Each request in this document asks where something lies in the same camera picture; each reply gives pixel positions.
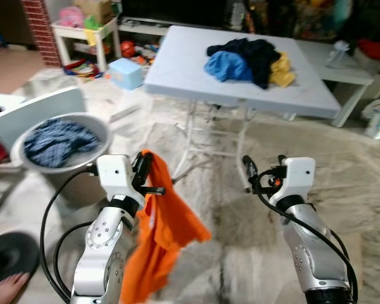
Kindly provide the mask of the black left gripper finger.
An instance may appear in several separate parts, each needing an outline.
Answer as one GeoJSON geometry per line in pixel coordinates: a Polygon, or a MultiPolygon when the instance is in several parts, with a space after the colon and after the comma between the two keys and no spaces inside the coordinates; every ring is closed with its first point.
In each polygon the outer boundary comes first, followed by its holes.
{"type": "Polygon", "coordinates": [[[134,160],[134,185],[145,186],[148,179],[153,155],[149,151],[140,151],[134,160]]]}

